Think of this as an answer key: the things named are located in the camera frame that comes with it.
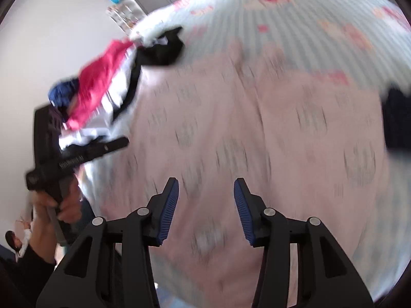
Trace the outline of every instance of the forearm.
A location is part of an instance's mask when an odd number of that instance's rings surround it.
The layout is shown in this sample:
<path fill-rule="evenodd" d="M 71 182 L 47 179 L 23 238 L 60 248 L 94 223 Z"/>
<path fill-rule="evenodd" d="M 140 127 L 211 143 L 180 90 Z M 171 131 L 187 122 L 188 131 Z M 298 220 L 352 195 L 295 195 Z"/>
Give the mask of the forearm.
<path fill-rule="evenodd" d="M 51 222 L 45 223 L 39 218 L 35 219 L 29 244 L 44 261 L 50 264 L 54 263 L 57 239 Z"/>

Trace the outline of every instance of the black hair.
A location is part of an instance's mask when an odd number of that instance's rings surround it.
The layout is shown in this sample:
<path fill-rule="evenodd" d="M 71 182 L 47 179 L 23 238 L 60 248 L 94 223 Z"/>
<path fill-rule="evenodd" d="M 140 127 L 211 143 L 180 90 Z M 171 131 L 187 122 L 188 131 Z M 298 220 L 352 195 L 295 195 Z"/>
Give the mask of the black hair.
<path fill-rule="evenodd" d="M 6 232 L 6 242 L 9 244 L 9 246 L 10 246 L 15 252 L 18 253 L 18 252 L 20 251 L 21 247 L 20 247 L 20 248 L 17 248 L 17 247 L 14 245 L 14 237 L 15 237 L 15 234 L 14 234 L 14 232 L 13 232 L 12 230 L 9 230 L 9 231 Z"/>

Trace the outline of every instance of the person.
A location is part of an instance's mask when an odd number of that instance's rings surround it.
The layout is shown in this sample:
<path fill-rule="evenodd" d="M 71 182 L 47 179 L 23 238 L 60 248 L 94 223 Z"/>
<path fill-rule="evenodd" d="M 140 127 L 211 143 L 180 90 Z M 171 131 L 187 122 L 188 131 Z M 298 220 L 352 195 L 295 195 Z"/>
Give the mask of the person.
<path fill-rule="evenodd" d="M 16 253 L 16 262 L 19 258 L 23 257 L 32 234 L 30 222 L 25 220 L 20 220 L 20 222 L 23 224 L 24 228 L 23 241 L 21 241 L 12 230 L 7 231 L 5 235 L 6 242 Z"/>
<path fill-rule="evenodd" d="M 57 239 L 47 207 L 59 207 L 58 219 L 66 223 L 75 223 L 81 218 L 80 189 L 76 179 L 70 185 L 69 195 L 60 205 L 45 192 L 36 192 L 32 198 L 36 217 L 24 255 L 17 263 L 0 258 L 2 307 L 34 308 L 54 271 Z"/>

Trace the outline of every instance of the bed sheet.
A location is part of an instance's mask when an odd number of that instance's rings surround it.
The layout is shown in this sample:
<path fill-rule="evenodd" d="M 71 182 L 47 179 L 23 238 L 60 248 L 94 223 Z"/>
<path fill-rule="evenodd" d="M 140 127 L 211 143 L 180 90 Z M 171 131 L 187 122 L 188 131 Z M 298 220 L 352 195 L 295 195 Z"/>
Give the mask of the bed sheet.
<path fill-rule="evenodd" d="M 219 51 L 232 39 L 242 42 L 244 60 L 275 43 L 291 67 L 318 78 L 353 80 L 382 96 L 391 82 L 409 92 L 411 29 L 387 0 L 180 0 L 147 16 L 133 35 L 149 42 L 178 25 L 184 28 L 180 37 L 186 44 L 180 64 Z M 243 71 L 251 73 L 247 64 Z M 113 137 L 128 134 L 135 105 L 113 127 Z M 82 188 L 97 215 L 109 216 L 110 207 L 127 203 L 126 197 L 116 196 L 108 207 L 99 199 L 99 191 L 113 179 L 114 156 L 86 166 L 88 179 Z M 389 189 L 377 198 L 353 256 L 374 299 L 392 288 L 411 259 L 411 160 L 390 155 L 389 162 Z M 165 261 L 154 261 L 153 270 L 166 283 L 176 276 L 183 279 Z M 171 292 L 179 292 L 168 285 Z"/>

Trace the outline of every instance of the silver screw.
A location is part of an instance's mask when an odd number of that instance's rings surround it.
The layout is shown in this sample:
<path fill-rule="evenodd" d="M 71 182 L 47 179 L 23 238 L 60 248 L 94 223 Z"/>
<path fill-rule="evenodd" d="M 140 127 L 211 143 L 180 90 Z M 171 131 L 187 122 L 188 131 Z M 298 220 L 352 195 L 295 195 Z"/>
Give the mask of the silver screw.
<path fill-rule="evenodd" d="M 137 214 L 140 216 L 144 216 L 149 214 L 150 210 L 147 207 L 141 207 L 140 209 L 137 210 Z"/>
<path fill-rule="evenodd" d="M 94 218 L 93 221 L 91 222 L 94 226 L 100 226 L 103 223 L 103 218 L 100 218 L 99 216 L 97 218 Z"/>
<path fill-rule="evenodd" d="M 264 214 L 267 215 L 267 216 L 274 216 L 275 215 L 275 209 L 272 209 L 272 208 L 268 207 L 264 210 Z"/>
<path fill-rule="evenodd" d="M 314 217 L 312 217 L 312 218 L 310 219 L 310 223 L 311 223 L 313 226 L 318 226 L 318 225 L 321 223 L 321 221 L 320 221 L 320 219 L 318 219 L 318 218 L 316 218 L 316 217 L 314 216 Z"/>

